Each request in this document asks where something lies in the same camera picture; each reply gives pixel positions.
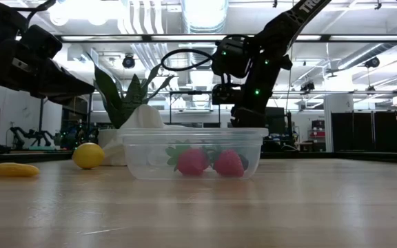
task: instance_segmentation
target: desk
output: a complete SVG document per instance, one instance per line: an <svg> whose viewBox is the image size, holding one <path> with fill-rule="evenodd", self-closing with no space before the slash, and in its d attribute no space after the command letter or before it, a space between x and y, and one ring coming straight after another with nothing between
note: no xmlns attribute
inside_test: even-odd
<svg viewBox="0 0 397 248"><path fill-rule="evenodd" d="M261 161L251 180L40 163L0 178L0 247L397 247L397 165Z"/></svg>

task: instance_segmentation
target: red strawberry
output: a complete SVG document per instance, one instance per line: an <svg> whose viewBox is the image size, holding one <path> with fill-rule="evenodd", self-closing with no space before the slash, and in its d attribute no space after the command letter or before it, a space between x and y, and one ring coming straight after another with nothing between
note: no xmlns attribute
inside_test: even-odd
<svg viewBox="0 0 397 248"><path fill-rule="evenodd" d="M209 166L206 153L200 148L189 148L177 160L177 169L184 176L200 176Z"/></svg>
<svg viewBox="0 0 397 248"><path fill-rule="evenodd" d="M232 149L220 153L218 160L214 163L214 169L221 176L242 177L245 173L240 156Z"/></svg>

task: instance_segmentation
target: clear plastic container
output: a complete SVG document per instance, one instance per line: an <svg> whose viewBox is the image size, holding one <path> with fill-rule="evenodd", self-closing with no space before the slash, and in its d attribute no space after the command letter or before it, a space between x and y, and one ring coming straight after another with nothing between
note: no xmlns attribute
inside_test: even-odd
<svg viewBox="0 0 397 248"><path fill-rule="evenodd" d="M260 160L265 128L121 130L138 179L247 179Z"/></svg>

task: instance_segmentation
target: white tissue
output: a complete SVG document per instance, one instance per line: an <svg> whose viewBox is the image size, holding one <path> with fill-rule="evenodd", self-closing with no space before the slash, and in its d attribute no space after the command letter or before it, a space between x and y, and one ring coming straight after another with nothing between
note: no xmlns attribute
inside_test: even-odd
<svg viewBox="0 0 397 248"><path fill-rule="evenodd" d="M102 147L105 152L105 158L102 165L126 165L125 150L122 141L119 139L127 128L173 128L163 124L159 111L155 108L142 104L132 113L130 118L116 131L111 141Z"/></svg>

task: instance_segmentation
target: wooden table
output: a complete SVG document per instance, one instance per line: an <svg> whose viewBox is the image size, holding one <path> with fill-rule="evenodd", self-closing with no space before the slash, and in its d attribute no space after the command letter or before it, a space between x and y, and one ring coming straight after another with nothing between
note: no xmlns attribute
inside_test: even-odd
<svg viewBox="0 0 397 248"><path fill-rule="evenodd" d="M262 161L251 180L37 164L0 178L0 247L397 247L397 165Z"/></svg>

